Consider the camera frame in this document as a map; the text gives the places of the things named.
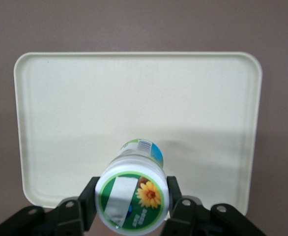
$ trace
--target yellow flower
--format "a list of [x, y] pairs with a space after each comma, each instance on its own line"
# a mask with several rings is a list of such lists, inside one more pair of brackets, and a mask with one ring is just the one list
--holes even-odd
[[158, 205], [161, 204], [160, 194], [151, 181], [147, 181], [146, 184], [141, 183], [141, 187], [138, 188], [136, 195], [140, 199], [139, 204], [142, 207], [152, 207], [154, 209], [158, 208]]

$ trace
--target sunflower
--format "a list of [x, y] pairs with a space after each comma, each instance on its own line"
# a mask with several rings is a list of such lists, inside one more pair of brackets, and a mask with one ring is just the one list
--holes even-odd
[[160, 194], [151, 181], [141, 183], [136, 195], [137, 198], [140, 199], [139, 204], [141, 204], [142, 207], [152, 207], [154, 209], [158, 208], [161, 204]]

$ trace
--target plastic bottle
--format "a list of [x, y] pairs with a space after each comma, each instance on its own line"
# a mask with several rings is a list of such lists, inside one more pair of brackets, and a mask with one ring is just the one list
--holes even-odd
[[152, 232], [169, 209], [163, 156], [152, 142], [127, 142], [102, 173], [95, 188], [97, 213], [111, 230], [126, 236]]

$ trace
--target screw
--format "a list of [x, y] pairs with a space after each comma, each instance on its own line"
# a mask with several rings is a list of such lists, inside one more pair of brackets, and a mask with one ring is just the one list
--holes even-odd
[[70, 208], [70, 207], [72, 207], [72, 206], [74, 206], [74, 202], [72, 202], [72, 201], [69, 201], [69, 202], [65, 205], [65, 207], [67, 207], [67, 208]]
[[27, 212], [28, 215], [33, 215], [37, 212], [37, 209], [31, 209], [29, 212]]
[[190, 206], [191, 205], [191, 202], [190, 202], [190, 200], [188, 200], [188, 199], [184, 199], [183, 201], [182, 201], [182, 204], [184, 204], [185, 206]]
[[218, 207], [216, 207], [216, 209], [221, 213], [227, 212], [227, 208], [224, 206], [218, 206]]

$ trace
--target bottle label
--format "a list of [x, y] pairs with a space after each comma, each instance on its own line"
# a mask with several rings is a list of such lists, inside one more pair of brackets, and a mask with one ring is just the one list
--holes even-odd
[[160, 187], [141, 173], [124, 172], [110, 178], [99, 194], [100, 208], [117, 229], [139, 231], [152, 226], [164, 208]]
[[151, 141], [145, 139], [131, 140], [123, 145], [119, 154], [122, 154], [126, 150], [144, 151], [147, 153], [148, 157], [155, 161], [161, 168], [164, 166], [164, 159], [160, 149]]

